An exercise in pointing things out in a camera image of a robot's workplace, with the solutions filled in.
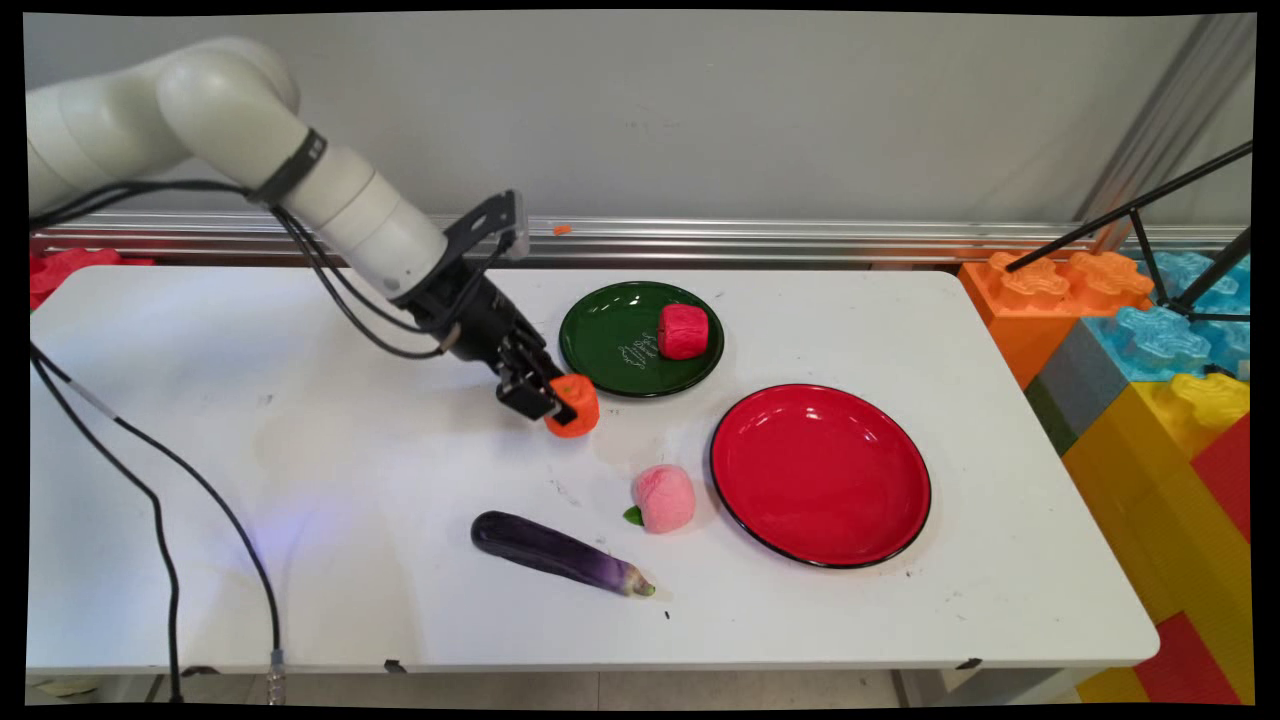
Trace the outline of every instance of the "red toy brick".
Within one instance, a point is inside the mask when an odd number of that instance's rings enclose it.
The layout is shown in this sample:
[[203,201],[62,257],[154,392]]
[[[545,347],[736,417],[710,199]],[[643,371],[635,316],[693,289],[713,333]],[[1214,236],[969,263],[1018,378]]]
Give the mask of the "red toy brick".
[[1251,542],[1249,529],[1249,416],[1236,420],[1208,447],[1192,460],[1196,474],[1217,498]]
[[1160,652],[1134,667],[1151,702],[1240,705],[1185,612],[1156,625]]

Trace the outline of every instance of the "purple eggplant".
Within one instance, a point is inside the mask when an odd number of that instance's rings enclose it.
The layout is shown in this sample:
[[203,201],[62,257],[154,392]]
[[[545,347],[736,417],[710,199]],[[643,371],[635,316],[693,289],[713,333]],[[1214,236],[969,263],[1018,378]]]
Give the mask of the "purple eggplant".
[[657,589],[635,565],[518,515],[481,512],[471,523],[471,542],[489,555],[618,594],[650,596]]

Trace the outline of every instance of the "yellow toy brick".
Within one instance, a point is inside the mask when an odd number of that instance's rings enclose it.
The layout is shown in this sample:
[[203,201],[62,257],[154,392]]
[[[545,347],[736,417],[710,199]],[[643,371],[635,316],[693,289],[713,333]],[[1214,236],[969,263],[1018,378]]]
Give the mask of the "yellow toy brick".
[[1220,373],[1174,375],[1151,397],[1156,416],[1189,460],[1249,411],[1249,386]]
[[1249,546],[1190,466],[1129,514],[1134,536],[1231,688],[1254,702]]
[[1190,460],[1165,429],[1155,402],[1149,400],[1160,392],[1162,384],[1165,383],[1129,383],[1098,418],[1098,421],[1107,423],[1116,447],[1124,448],[1117,452],[1132,457],[1143,477],[1156,484],[1160,478],[1178,471]]
[[[1126,436],[1148,438],[1146,447],[1135,448]],[[1162,451],[1157,446],[1162,436],[1160,423],[1129,386],[1076,443],[1084,445],[1084,452],[1105,475],[1107,495],[1128,511],[1160,486],[1160,475],[1152,471],[1146,454]]]
[[1110,489],[1115,484],[1112,480],[1116,477],[1115,465],[1110,461],[1114,460],[1114,456],[1103,451],[1101,454],[1102,461],[1100,461],[1100,455],[1094,454],[1100,441],[1107,439],[1107,434],[1100,432],[1097,424],[1092,425],[1066,451],[1066,455],[1062,456],[1062,464],[1071,479],[1075,480],[1080,497],[1089,506],[1093,520],[1102,530],[1107,544],[1111,546],[1111,552],[1115,553],[1125,577],[1129,578],[1129,584],[1138,593],[1138,600],[1142,601],[1151,621],[1160,624],[1181,611],[1181,606],[1174,600],[1155,564],[1147,556],[1147,551],[1134,536],[1120,503],[1110,495]]
[[1133,667],[1111,667],[1080,683],[1083,702],[1151,702]]

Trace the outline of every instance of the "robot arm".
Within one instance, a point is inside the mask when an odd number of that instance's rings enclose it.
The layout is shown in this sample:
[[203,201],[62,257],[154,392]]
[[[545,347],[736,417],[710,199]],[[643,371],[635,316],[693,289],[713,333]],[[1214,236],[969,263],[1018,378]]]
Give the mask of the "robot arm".
[[440,232],[349,147],[294,111],[298,91],[268,47],[219,38],[110,74],[27,94],[28,214],[105,184],[169,169],[191,155],[282,205],[394,305],[463,360],[499,375],[498,398],[561,425],[577,413],[550,387],[563,375],[545,341],[462,258],[497,234],[527,254],[520,196],[494,196]]

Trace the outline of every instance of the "red plate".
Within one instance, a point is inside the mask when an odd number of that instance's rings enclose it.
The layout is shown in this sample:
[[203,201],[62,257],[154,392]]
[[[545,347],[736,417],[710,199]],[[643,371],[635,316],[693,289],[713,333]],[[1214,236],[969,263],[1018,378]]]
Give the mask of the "red plate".
[[792,560],[864,568],[911,544],[929,516],[929,471],[874,405],[829,387],[777,386],[730,409],[712,479],[751,537]]

